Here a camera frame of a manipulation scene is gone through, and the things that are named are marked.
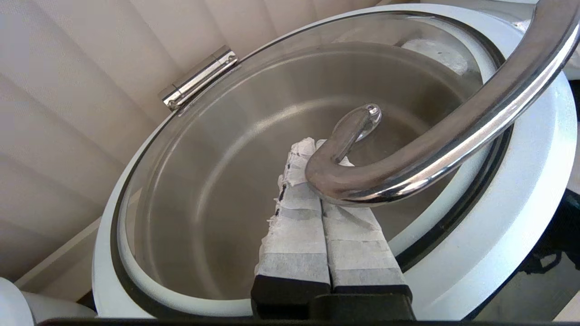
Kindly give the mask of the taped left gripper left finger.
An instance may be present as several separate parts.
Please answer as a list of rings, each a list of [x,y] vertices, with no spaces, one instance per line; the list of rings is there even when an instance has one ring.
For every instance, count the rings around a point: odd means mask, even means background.
[[[305,175],[315,151],[315,139],[294,143],[278,176],[275,212],[254,271],[255,318],[308,318],[310,302],[331,293],[321,200]]]

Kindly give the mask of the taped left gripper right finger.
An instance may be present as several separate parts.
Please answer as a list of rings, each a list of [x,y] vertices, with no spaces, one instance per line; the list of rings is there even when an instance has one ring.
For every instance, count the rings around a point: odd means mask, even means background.
[[[412,291],[382,228],[368,207],[321,200],[328,270],[333,294],[396,294]]]

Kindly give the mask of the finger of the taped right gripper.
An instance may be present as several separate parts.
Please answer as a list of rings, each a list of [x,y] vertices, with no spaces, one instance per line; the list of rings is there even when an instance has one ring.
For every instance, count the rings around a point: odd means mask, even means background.
[[[481,73],[476,59],[462,43],[444,43],[437,40],[412,38],[401,41],[401,48],[431,58],[458,76]]]

